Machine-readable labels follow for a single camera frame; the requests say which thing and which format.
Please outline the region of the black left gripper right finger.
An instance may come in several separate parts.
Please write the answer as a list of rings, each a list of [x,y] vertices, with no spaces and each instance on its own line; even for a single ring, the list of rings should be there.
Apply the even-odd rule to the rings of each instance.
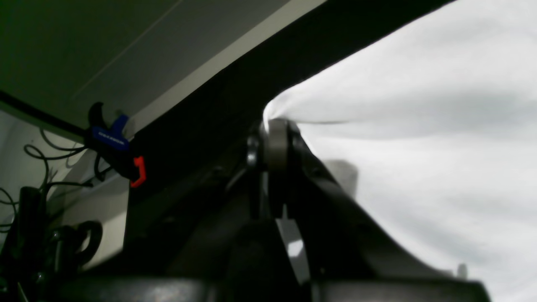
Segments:
[[[290,219],[309,277],[294,276],[283,244],[271,253],[272,290],[461,290],[462,282],[398,245],[345,193],[293,122],[268,123],[268,211]]]

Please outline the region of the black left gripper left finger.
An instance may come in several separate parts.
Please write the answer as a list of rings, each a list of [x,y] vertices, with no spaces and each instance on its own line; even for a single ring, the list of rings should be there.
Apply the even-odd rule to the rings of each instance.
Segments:
[[[209,176],[84,277],[86,302],[267,302],[269,264],[246,168]]]

